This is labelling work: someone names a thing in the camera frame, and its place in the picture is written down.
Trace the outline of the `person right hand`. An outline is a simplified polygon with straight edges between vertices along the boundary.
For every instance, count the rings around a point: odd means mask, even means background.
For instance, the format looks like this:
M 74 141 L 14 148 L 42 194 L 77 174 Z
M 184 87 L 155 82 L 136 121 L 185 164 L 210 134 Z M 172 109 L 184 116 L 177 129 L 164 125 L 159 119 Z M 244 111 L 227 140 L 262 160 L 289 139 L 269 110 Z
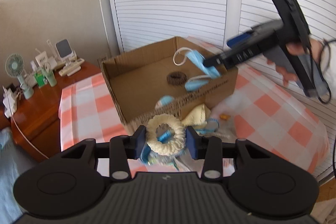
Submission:
M 304 49 L 299 43 L 289 43 L 283 47 L 277 46 L 264 53 L 269 65 L 275 66 L 276 72 L 283 76 L 283 84 L 294 81 L 302 89 L 312 90 L 326 86 L 319 55 L 322 44 L 311 39 L 310 47 Z

